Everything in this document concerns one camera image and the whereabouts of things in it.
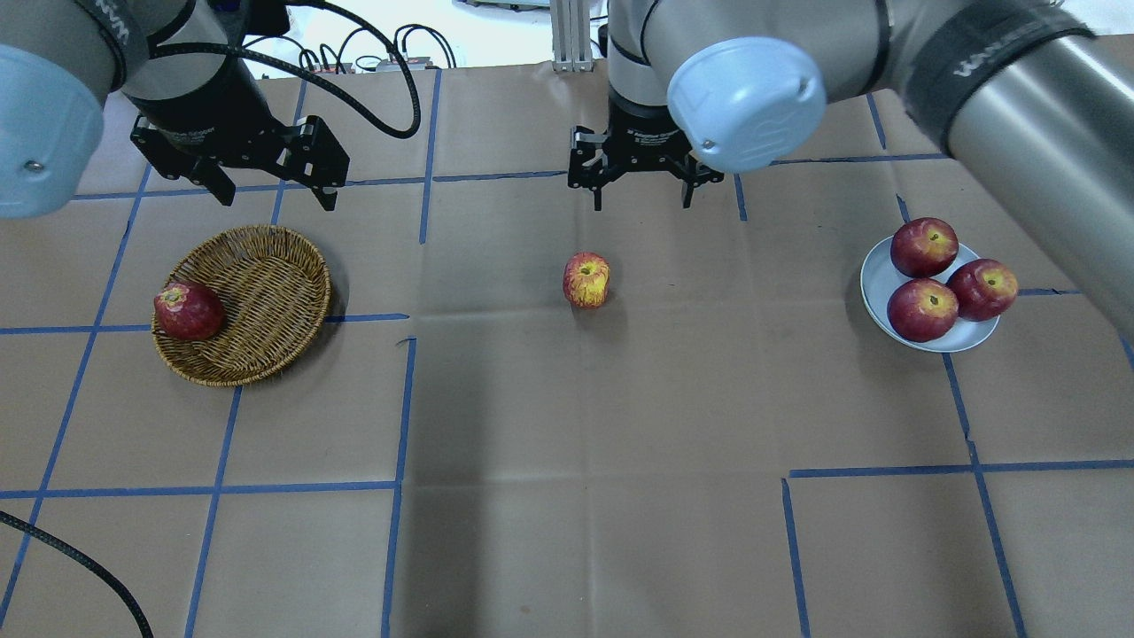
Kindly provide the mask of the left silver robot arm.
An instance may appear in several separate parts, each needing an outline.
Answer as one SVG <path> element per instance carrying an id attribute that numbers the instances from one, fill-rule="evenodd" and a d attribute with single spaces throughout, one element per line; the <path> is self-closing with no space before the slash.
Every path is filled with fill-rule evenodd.
<path id="1" fill-rule="evenodd" d="M 166 179 L 231 205 L 232 168 L 304 185 L 327 211 L 348 154 L 316 116 L 273 117 L 245 61 L 248 35 L 284 35 L 284 1 L 5 1 L 1 213 L 54 213 L 103 137 L 105 97 L 137 109 L 133 145 Z"/>

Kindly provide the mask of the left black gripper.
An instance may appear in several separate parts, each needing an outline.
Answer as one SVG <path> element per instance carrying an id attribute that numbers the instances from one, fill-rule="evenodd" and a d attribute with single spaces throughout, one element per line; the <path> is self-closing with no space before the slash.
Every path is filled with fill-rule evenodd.
<path id="1" fill-rule="evenodd" d="M 130 141 L 166 179 L 186 178 L 223 206 L 236 185 L 227 169 L 239 168 L 307 186 L 331 213 L 352 162 L 325 121 L 277 120 L 259 90 L 192 90 L 179 97 L 130 97 L 138 117 Z"/>

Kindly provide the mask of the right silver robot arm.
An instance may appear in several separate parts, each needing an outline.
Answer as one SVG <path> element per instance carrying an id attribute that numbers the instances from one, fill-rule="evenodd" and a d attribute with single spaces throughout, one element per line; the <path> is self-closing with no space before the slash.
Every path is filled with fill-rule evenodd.
<path id="1" fill-rule="evenodd" d="M 609 126 L 572 133 L 601 198 L 668 171 L 684 199 L 785 158 L 827 105 L 892 90 L 1112 323 L 1133 331 L 1131 63 L 1049 1 L 613 1 Z"/>

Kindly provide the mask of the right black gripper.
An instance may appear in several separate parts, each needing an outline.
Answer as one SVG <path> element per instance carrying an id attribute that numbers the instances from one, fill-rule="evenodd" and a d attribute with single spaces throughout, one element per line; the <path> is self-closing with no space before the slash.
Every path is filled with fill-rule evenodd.
<path id="1" fill-rule="evenodd" d="M 725 175 L 693 156 L 686 134 L 663 105 L 641 105 L 608 97 L 606 130 L 582 125 L 572 130 L 568 186 L 593 193 L 593 210 L 603 209 L 602 189 L 635 171 L 665 171 L 683 182 L 682 206 L 689 209 L 695 189 L 722 182 Z"/>

